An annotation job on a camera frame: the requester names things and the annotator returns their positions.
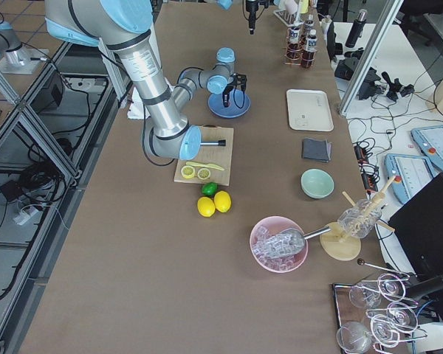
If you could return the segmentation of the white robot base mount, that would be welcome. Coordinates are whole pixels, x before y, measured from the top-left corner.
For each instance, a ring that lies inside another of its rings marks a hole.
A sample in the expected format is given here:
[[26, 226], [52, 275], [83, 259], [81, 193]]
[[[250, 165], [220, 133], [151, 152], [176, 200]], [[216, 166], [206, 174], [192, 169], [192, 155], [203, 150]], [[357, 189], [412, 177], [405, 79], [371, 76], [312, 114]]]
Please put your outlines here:
[[128, 96], [127, 99], [129, 103], [129, 109], [127, 113], [127, 117], [129, 119], [146, 119], [147, 111], [143, 107], [142, 99], [136, 88], [133, 88], [131, 91], [131, 95]]

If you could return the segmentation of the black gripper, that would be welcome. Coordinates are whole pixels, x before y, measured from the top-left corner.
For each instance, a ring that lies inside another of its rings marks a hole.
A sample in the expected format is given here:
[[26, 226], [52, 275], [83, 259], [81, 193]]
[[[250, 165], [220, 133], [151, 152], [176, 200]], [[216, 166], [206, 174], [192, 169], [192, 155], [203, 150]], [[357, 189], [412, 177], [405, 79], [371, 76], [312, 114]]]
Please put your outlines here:
[[247, 87], [247, 76], [245, 74], [234, 73], [230, 79], [231, 81], [226, 85], [222, 94], [222, 104], [225, 108], [230, 106], [230, 92], [233, 89], [241, 89], [242, 92], [245, 92]]
[[248, 20], [249, 32], [253, 35], [255, 33], [255, 20], [269, 7], [269, 0], [245, 0], [243, 4], [243, 15]]

